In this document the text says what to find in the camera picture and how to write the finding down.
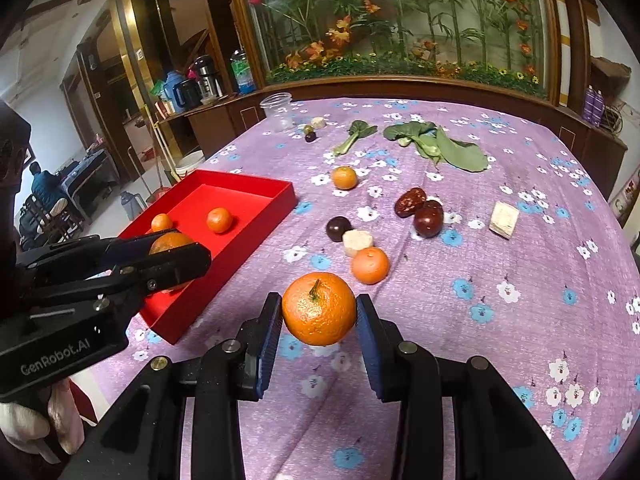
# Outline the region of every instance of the man sitting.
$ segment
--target man sitting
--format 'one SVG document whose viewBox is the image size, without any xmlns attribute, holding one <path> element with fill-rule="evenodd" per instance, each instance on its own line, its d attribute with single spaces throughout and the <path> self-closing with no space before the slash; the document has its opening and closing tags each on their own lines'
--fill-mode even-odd
<svg viewBox="0 0 640 480">
<path fill-rule="evenodd" d="M 60 177 L 50 174 L 47 170 L 42 171 L 37 162 L 32 162 L 29 165 L 29 171 L 33 175 L 31 192 L 44 206 L 45 211 L 51 211 L 61 198 L 69 201 L 69 198 L 60 187 Z"/>
</svg>

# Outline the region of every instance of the purple tablecloth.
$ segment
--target purple tablecloth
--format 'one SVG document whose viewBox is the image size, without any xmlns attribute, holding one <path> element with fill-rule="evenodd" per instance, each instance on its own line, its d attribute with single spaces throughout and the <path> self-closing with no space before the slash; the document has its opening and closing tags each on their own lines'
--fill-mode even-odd
<svg viewBox="0 0 640 480">
<path fill-rule="evenodd" d="M 345 98 L 293 109 L 297 124 L 324 116 L 316 142 L 307 144 L 300 129 L 272 132 L 267 120 L 203 167 L 290 180 L 298 206 L 177 346 L 132 321 L 129 348 L 95 367 L 108 400 L 151 356 L 199 356 L 255 317 L 269 291 L 283 293 L 302 274 L 327 270 L 355 294 L 370 294 L 380 317 L 434 355 L 487 357 L 575 477 L 598 478 L 638 416 L 640 280 L 619 225 L 564 144 L 537 124 L 466 105 Z M 379 133 L 334 160 L 331 148 L 356 119 Z M 443 163 L 436 170 L 412 146 L 383 138 L 386 126 L 409 120 L 434 121 L 450 136 L 478 143 L 489 169 L 467 173 Z M 335 189 L 329 177 L 345 164 L 360 177 L 350 192 Z M 395 200 L 414 186 L 442 200 L 447 226 L 440 237 L 423 240 L 410 218 L 394 214 Z M 487 227 L 496 201 L 520 210 L 511 240 Z M 342 245 L 324 233 L 336 215 L 372 232 L 392 262 L 386 280 L 368 286 L 353 279 Z M 283 329 L 270 389 L 239 411 L 250 480 L 390 475 L 398 405 L 376 400 L 353 331 L 340 344 L 311 348 Z M 445 414 L 445 473 L 453 478 L 450 403 Z M 186 442 L 183 456 L 189 448 Z M 188 464 L 182 470 L 188 476 Z"/>
</svg>

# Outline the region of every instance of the green leafy vegetable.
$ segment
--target green leafy vegetable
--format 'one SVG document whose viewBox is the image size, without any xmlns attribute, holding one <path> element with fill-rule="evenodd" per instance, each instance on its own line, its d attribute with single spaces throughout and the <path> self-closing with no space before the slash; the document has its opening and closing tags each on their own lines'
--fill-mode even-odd
<svg viewBox="0 0 640 480">
<path fill-rule="evenodd" d="M 436 140 L 442 157 L 452 166 L 474 173 L 486 170 L 486 155 L 476 144 L 449 139 L 442 128 L 436 129 Z"/>
<path fill-rule="evenodd" d="M 443 160 L 465 171 L 483 171 L 487 167 L 486 155 L 476 144 L 449 139 L 441 127 L 431 122 L 393 124 L 385 128 L 383 135 L 397 140 L 402 147 L 414 143 L 420 156 L 433 161 L 436 167 Z"/>
<path fill-rule="evenodd" d="M 351 149 L 356 140 L 369 137 L 377 130 L 377 126 L 369 126 L 365 121 L 353 121 L 349 127 L 349 138 L 340 146 L 334 148 L 334 155 L 344 155 Z"/>
</svg>

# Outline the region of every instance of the purple bottle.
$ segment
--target purple bottle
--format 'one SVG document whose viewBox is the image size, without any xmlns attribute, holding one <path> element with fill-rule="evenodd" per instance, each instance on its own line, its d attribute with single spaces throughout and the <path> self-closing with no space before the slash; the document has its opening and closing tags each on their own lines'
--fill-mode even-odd
<svg viewBox="0 0 640 480">
<path fill-rule="evenodd" d="M 596 99 L 593 102 L 593 117 L 591 119 L 591 124 L 594 126 L 600 126 L 600 121 L 602 120 L 602 115 L 604 113 L 604 97 L 602 97 L 602 92 L 598 90 L 596 94 Z"/>
<path fill-rule="evenodd" d="M 584 109 L 582 110 L 582 118 L 591 123 L 593 121 L 593 103 L 596 100 L 596 92 L 593 91 L 591 85 L 587 88 L 584 95 Z"/>
</svg>

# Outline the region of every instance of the white bucket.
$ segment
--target white bucket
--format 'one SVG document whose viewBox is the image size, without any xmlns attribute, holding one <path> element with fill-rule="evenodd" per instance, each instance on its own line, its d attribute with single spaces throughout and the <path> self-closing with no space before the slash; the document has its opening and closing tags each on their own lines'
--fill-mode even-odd
<svg viewBox="0 0 640 480">
<path fill-rule="evenodd" d="M 190 153 L 176 163 L 175 173 L 177 173 L 180 178 L 184 178 L 188 174 L 193 173 L 204 160 L 205 157 L 202 150 Z"/>
</svg>

